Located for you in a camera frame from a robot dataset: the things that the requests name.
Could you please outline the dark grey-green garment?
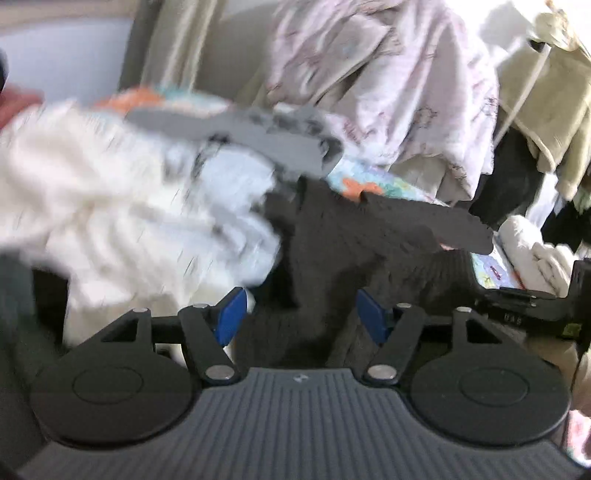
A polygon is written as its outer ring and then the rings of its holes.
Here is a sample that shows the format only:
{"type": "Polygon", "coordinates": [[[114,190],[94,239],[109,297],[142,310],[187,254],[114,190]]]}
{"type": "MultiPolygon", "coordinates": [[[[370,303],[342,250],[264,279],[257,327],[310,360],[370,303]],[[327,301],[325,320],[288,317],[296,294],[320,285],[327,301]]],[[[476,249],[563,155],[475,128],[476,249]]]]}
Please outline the dark grey-green garment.
{"type": "Polygon", "coordinates": [[[36,375],[63,353],[68,280],[1,256],[1,462],[18,468],[45,443],[29,403],[36,375]]]}

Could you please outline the light blue sweatshirt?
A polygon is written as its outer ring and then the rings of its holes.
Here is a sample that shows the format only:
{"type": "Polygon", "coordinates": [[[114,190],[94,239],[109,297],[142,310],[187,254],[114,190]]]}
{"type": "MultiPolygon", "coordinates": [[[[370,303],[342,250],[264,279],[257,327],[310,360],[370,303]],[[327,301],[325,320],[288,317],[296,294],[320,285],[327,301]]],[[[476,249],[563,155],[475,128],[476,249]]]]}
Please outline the light blue sweatshirt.
{"type": "Polygon", "coordinates": [[[280,255],[280,238],[259,213],[276,187],[272,163],[242,146],[181,142],[164,151],[163,185],[191,245],[211,251],[238,285],[266,280],[280,255]]]}

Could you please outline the cream white printed garment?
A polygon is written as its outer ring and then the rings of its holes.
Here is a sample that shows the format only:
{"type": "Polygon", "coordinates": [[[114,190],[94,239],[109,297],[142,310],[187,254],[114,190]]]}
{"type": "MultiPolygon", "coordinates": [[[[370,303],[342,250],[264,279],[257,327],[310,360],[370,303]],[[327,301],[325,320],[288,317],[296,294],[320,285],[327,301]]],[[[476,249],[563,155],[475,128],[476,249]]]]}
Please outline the cream white printed garment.
{"type": "Polygon", "coordinates": [[[187,198],[161,147],[119,118],[63,102],[2,130],[1,246],[69,278],[71,344],[132,308],[172,315],[231,287],[209,211],[187,198]]]}

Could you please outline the floral quilted bedspread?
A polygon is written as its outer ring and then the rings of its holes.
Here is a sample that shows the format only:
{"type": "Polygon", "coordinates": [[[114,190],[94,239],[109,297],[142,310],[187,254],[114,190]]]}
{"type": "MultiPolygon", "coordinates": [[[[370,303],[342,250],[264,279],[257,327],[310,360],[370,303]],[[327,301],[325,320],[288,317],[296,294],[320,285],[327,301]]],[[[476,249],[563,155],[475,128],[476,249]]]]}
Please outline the floral quilted bedspread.
{"type": "MultiPolygon", "coordinates": [[[[177,89],[135,87],[123,90],[94,104],[124,115],[139,108],[183,112],[194,117],[207,117],[221,113],[233,106],[228,99],[205,92],[185,92],[177,89]]],[[[346,198],[356,199],[360,193],[377,193],[384,197],[423,201],[438,201],[410,185],[406,181],[377,167],[367,165],[351,157],[339,162],[328,176],[329,186],[346,198]]],[[[523,287],[518,274],[507,259],[498,241],[489,255],[475,254],[473,264],[477,280],[485,288],[523,287]]]]}

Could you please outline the dark brown knit sweater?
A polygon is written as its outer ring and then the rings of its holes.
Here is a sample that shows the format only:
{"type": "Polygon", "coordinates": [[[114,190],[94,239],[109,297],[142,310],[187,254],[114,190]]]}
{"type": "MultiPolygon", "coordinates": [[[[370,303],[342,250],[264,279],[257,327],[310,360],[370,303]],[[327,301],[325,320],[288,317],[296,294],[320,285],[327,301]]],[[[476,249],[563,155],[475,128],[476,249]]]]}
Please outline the dark brown knit sweater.
{"type": "Polygon", "coordinates": [[[235,336],[242,369],[362,373],[377,346],[356,315],[360,290],[387,308],[447,315],[478,293],[473,255],[493,250],[492,230],[466,210],[372,193],[349,200],[307,178],[267,194],[262,211],[280,258],[235,336]]]}

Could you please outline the beige satin curtain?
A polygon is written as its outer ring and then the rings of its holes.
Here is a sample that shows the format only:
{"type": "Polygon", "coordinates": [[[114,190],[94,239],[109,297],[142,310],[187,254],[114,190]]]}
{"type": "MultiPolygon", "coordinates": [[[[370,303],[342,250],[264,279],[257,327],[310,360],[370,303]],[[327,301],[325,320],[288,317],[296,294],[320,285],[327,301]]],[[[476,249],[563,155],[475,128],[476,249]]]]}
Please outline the beige satin curtain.
{"type": "Polygon", "coordinates": [[[193,90],[204,59],[209,33],[226,2],[162,2],[142,67],[140,84],[193,90]]]}

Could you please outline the beige hanging garment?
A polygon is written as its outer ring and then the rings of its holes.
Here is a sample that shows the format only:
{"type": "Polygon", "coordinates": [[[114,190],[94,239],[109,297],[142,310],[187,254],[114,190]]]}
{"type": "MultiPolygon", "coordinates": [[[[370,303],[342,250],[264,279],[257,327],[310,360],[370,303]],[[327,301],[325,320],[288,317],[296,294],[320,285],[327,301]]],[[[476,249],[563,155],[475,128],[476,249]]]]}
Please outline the beige hanging garment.
{"type": "Polygon", "coordinates": [[[545,12],[534,23],[537,40],[500,70],[499,104],[528,141],[542,173],[558,176],[556,190],[572,200],[590,165],[590,53],[562,10],[545,12]]]}

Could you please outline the red pillow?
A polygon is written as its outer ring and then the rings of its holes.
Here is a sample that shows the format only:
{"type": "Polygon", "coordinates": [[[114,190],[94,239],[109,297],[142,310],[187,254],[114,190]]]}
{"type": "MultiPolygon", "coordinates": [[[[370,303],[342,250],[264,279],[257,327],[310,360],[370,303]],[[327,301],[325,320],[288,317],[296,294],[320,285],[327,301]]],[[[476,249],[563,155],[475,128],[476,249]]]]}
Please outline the red pillow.
{"type": "Polygon", "coordinates": [[[42,104],[44,96],[41,92],[6,86],[0,97],[0,129],[8,125],[20,112],[33,105],[42,104]]]}

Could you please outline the grey t-shirt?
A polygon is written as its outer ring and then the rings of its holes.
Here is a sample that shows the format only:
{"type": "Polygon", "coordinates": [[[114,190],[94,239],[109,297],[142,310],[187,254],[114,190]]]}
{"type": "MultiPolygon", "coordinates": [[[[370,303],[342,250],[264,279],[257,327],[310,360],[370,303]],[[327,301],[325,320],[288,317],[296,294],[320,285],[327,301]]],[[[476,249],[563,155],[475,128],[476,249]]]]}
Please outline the grey t-shirt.
{"type": "Polygon", "coordinates": [[[127,113],[126,120],[169,138],[249,148],[290,173],[314,179],[329,175],[344,155],[342,141],[308,106],[287,113],[256,107],[230,109],[204,118],[143,108],[127,113]]]}

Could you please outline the pink floral blanket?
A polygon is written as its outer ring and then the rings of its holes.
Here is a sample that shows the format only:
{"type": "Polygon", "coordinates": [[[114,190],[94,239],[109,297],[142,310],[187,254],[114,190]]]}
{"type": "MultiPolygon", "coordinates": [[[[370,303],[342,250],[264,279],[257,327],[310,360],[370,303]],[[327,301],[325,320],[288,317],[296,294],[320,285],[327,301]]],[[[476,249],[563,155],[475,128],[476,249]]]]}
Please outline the pink floral blanket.
{"type": "Polygon", "coordinates": [[[498,88],[444,1],[283,1],[273,16],[264,101],[320,109],[349,152],[444,202],[493,171],[498,88]]]}

